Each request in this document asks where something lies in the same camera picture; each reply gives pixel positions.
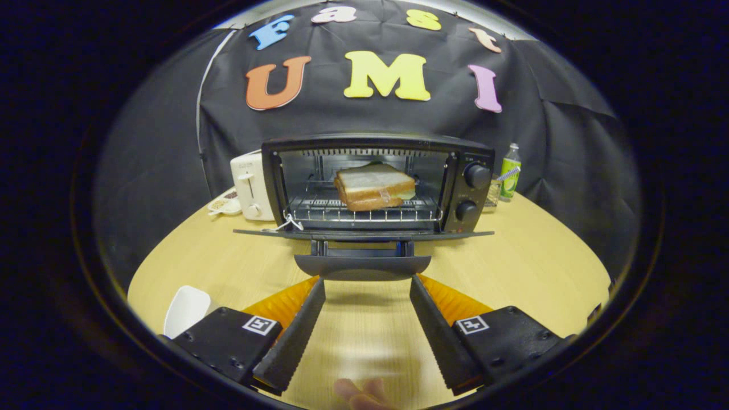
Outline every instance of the white plastic cup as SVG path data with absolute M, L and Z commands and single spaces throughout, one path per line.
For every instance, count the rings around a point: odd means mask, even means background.
M 167 309 L 163 334 L 174 339 L 219 307 L 202 290 L 187 285 L 180 287 Z

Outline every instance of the sandwich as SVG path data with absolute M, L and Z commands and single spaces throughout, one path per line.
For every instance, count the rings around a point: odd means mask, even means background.
M 350 211 L 400 206 L 415 196 L 415 180 L 386 163 L 337 171 L 334 186 Z

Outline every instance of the screw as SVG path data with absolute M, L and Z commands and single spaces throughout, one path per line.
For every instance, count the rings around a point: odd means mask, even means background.
M 230 358 L 230 364 L 237 368 L 243 368 L 243 363 L 239 362 L 235 357 Z

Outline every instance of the oven door handle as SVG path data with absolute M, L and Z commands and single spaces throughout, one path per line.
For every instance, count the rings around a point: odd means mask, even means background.
M 311 241 L 311 255 L 294 255 L 296 264 L 311 276 L 328 280 L 389 281 L 409 279 L 430 264 L 430 256 L 415 256 L 412 241 L 394 250 L 330 249 L 327 241 Z

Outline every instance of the finger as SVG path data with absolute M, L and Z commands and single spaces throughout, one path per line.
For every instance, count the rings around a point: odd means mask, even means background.
M 362 391 L 350 379 L 339 379 L 334 382 L 334 392 L 346 402 L 349 402 L 353 396 L 362 394 Z
M 385 396 L 385 387 L 382 382 L 381 378 L 377 379 L 371 379 L 367 380 L 364 383 L 364 387 L 362 388 L 362 391 L 365 393 L 373 396 L 375 399 L 379 400 L 381 403 L 388 403 L 387 397 Z
M 394 410 L 387 404 L 379 403 L 373 397 L 361 393 L 349 399 L 349 408 L 352 410 Z

